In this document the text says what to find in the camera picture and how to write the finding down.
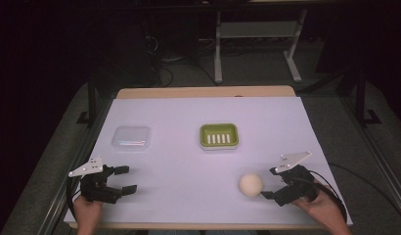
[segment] ping pong ball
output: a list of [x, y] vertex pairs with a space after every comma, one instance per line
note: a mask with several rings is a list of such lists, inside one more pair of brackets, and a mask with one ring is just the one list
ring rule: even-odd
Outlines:
[[248, 173], [241, 177], [240, 189], [244, 195], [248, 197], [255, 197], [264, 188], [261, 177], [255, 173]]

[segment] dark background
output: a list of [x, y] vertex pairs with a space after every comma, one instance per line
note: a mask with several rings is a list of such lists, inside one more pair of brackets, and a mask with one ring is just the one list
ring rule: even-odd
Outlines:
[[[129, 6], [130, 1], [110, 3], [121, 7]], [[98, 88], [107, 96], [120, 86], [146, 87], [156, 80], [150, 70], [153, 58], [138, 49], [145, 47], [143, 32], [154, 30], [152, 25], [138, 24], [142, 15], [73, 12], [74, 7], [94, 6], [87, 1], [0, 0], [0, 231], [70, 100], [93, 71], [99, 68], [112, 79], [127, 78], [98, 81]], [[174, 15], [160, 14], [152, 22], [157, 23], [154, 32], [172, 47], [181, 40], [184, 46], [177, 50], [195, 61], [197, 43], [188, 38], [213, 32], [214, 19], [209, 14], [195, 19], [193, 14]], [[194, 25], [200, 30], [193, 30]], [[192, 30], [179, 37], [185, 28]], [[124, 41], [122, 32], [136, 35], [135, 41]], [[401, 118], [401, 6], [386, 2], [314, 9], [302, 37], [325, 39], [319, 71], [333, 72], [362, 58], [367, 79], [384, 93]], [[121, 50], [125, 44], [129, 51]], [[103, 50], [104, 56], [96, 48]], [[114, 68], [108, 58], [116, 58], [114, 63], [121, 67], [127, 60], [139, 61], [141, 66]], [[139, 80], [139, 75], [148, 78]]]

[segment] green soap dish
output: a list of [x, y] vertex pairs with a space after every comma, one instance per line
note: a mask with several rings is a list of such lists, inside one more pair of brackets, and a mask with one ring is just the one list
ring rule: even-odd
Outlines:
[[200, 144], [206, 150], [238, 147], [237, 127], [232, 123], [205, 124], [200, 127]]

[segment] human arm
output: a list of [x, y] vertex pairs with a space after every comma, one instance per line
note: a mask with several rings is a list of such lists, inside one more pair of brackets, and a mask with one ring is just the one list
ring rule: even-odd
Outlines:
[[325, 192], [318, 190], [317, 198], [312, 202], [297, 199], [292, 203], [307, 212], [314, 220], [323, 225], [333, 235], [349, 235], [350, 229], [335, 204]]
[[84, 197], [79, 196], [74, 203], [75, 218], [78, 223], [78, 235], [92, 235], [103, 215], [102, 202], [88, 202]]

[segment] transparent plastic box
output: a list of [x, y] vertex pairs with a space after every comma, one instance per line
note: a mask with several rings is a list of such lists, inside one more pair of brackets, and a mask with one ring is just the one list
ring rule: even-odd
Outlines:
[[144, 151], [149, 147], [151, 131], [144, 125], [122, 125], [115, 130], [111, 144], [117, 151]]

